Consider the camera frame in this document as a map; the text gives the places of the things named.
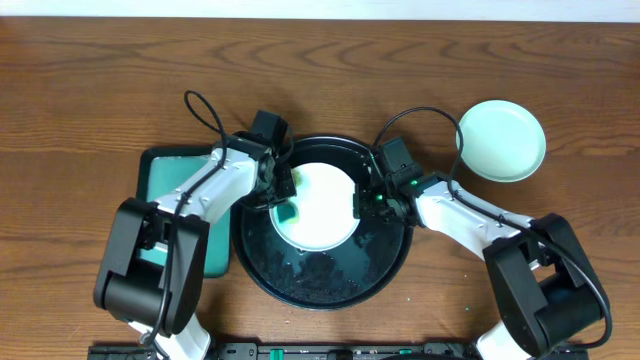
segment wood grain surface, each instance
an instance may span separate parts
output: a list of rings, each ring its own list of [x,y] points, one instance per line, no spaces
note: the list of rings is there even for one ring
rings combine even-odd
[[[185,89],[228,131],[258,109],[298,134],[372,141],[393,114],[431,105],[461,116],[508,99],[540,120],[547,156],[530,178],[460,181],[505,209],[572,223],[604,287],[614,335],[592,359],[640,353],[640,26],[211,19],[0,19],[0,358],[82,359],[135,341],[92,291],[113,214],[151,146],[208,144]],[[397,123],[415,157],[447,170],[450,124]],[[417,230],[396,278],[358,306],[314,312],[260,290],[235,257],[206,280],[198,315],[214,334],[263,342],[471,340],[498,314],[484,264]],[[600,336],[602,324],[576,337]]]

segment black cable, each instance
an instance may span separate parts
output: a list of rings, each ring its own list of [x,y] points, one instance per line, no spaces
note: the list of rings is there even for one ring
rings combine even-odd
[[[160,354],[160,356],[162,356],[162,360],[171,360],[169,358],[169,354],[167,354],[164,350],[162,350],[162,348],[160,347],[160,344],[158,344],[157,341],[153,344],[153,349],[156,351],[157,354]]]
[[[488,217],[490,219],[493,219],[493,220],[497,221],[499,224],[504,224],[504,225],[511,226],[514,229],[520,230],[521,232],[532,236],[539,243],[541,243],[542,245],[546,246],[549,250],[551,250],[557,256],[562,258],[567,264],[569,264],[569,266],[573,267],[580,274],[580,277],[582,277],[584,279],[585,283],[587,284],[587,286],[589,287],[589,289],[591,290],[593,295],[596,297],[598,305],[600,306],[600,311],[601,311],[602,316],[603,316],[604,321],[605,321],[605,330],[604,330],[604,333],[603,333],[602,337],[600,339],[592,342],[592,343],[571,345],[569,347],[569,349],[570,350],[585,350],[585,349],[593,349],[593,348],[596,348],[596,347],[604,345],[609,340],[609,338],[611,338],[611,334],[613,333],[613,318],[611,316],[611,310],[607,306],[607,303],[604,300],[604,296],[602,295],[600,290],[596,287],[595,282],[584,271],[583,266],[581,264],[579,264],[577,261],[575,261],[575,259],[573,259],[573,257],[569,254],[569,252],[564,247],[562,247],[561,245],[547,240],[546,238],[544,238],[543,236],[540,236],[539,234],[535,233],[531,229],[525,228],[524,226],[521,226],[519,224],[516,224],[516,223],[514,223],[512,221],[507,220],[502,214],[500,214],[500,215],[493,214],[493,213],[491,213],[491,212],[489,212],[489,211],[487,211],[487,210],[485,210],[485,209],[483,209],[483,208],[481,208],[479,206],[476,206],[476,205],[468,202],[467,200],[465,200],[459,194],[459,190],[455,190],[453,188],[453,180],[454,180],[454,178],[455,178],[455,176],[456,176],[456,174],[458,172],[458,166],[462,162],[462,151],[464,149],[464,138],[462,136],[462,129],[460,129],[460,125],[458,124],[458,121],[453,116],[449,115],[448,113],[446,113],[446,112],[444,112],[444,111],[442,111],[440,109],[433,108],[433,107],[428,107],[428,106],[421,106],[421,107],[416,107],[416,108],[411,108],[411,109],[405,110],[405,111],[401,112],[400,114],[394,116],[393,118],[391,118],[391,120],[389,120],[387,122],[387,124],[382,128],[382,130],[378,134],[378,137],[376,138],[376,140],[373,142],[373,146],[377,146],[378,145],[378,143],[382,139],[382,136],[384,135],[385,131],[391,125],[393,125],[394,122],[396,122],[401,117],[403,117],[403,116],[405,116],[407,114],[410,114],[412,112],[416,112],[416,111],[432,111],[432,112],[436,112],[436,113],[444,116],[445,118],[447,118],[453,124],[453,126],[456,129],[456,133],[458,134],[458,138],[459,138],[458,153],[456,155],[456,159],[453,162],[453,165],[451,166],[451,171],[449,172],[449,178],[447,179],[447,189],[449,190],[449,193],[451,194],[451,196],[455,200],[458,200],[462,204],[464,204],[465,206],[469,207],[470,209],[475,210],[475,211],[479,212],[480,214],[482,214],[482,215],[484,215],[484,216],[486,216],[486,217]]]
[[[211,115],[213,115],[213,118],[216,121],[218,128],[208,123],[206,120],[200,117],[198,113],[196,113],[196,111],[191,106],[191,103],[189,102],[189,95],[195,95],[198,99],[200,99],[200,101],[202,101],[202,103],[207,107],[207,109],[209,109],[209,112],[211,113]],[[195,92],[193,90],[185,91],[184,103],[187,106],[187,109],[189,109],[191,114],[193,114],[193,116],[195,116],[196,119],[198,119],[202,124],[204,124],[209,129],[220,134],[221,141],[222,141],[222,156],[218,161],[218,164],[216,164],[216,166],[213,169],[211,169],[207,174],[205,174],[203,177],[198,179],[198,181],[196,181],[193,185],[191,185],[191,187],[189,187],[189,189],[187,189],[185,192],[183,192],[180,195],[180,200],[178,201],[178,204],[176,205],[176,209],[173,213],[173,226],[171,227],[171,232],[169,234],[169,238],[167,241],[167,260],[165,264],[165,274],[164,274],[164,283],[163,283],[164,289],[162,291],[162,300],[160,301],[160,310],[151,332],[146,333],[141,337],[141,341],[146,346],[152,346],[155,344],[155,338],[158,335],[158,332],[160,332],[160,329],[164,324],[164,318],[167,313],[169,298],[171,296],[170,286],[171,286],[171,272],[173,269],[173,252],[174,252],[173,248],[175,244],[178,242],[178,226],[180,224],[180,213],[182,212],[182,208],[191,197],[191,194],[193,194],[193,192],[196,189],[198,189],[198,187],[200,187],[200,185],[202,185],[205,181],[207,181],[213,174],[215,174],[218,170],[220,170],[227,159],[226,134],[224,132],[224,127],[222,126],[222,121],[220,120],[220,117],[218,117],[218,114],[216,113],[216,111],[213,109],[213,106],[211,106],[211,104],[209,104],[209,102],[202,95],[200,95],[198,92]]]

